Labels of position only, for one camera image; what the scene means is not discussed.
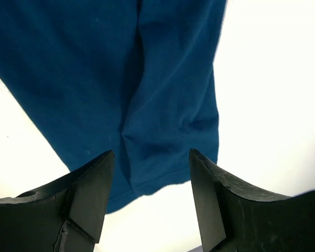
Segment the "blue t shirt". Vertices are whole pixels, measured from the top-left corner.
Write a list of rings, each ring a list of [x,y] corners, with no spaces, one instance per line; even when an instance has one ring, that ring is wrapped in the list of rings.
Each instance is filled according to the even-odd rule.
[[[71,171],[115,154],[108,213],[217,161],[225,1],[0,1],[0,78]]]

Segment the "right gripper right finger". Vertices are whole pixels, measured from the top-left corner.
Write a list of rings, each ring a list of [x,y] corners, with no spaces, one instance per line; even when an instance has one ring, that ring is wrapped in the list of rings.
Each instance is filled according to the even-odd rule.
[[[315,251],[315,190],[256,187],[196,149],[189,163],[203,251]]]

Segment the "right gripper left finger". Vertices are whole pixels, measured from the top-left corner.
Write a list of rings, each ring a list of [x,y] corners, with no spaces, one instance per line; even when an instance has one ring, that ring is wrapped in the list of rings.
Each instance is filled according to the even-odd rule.
[[[0,251],[93,251],[111,190],[114,153],[12,198],[0,198]]]

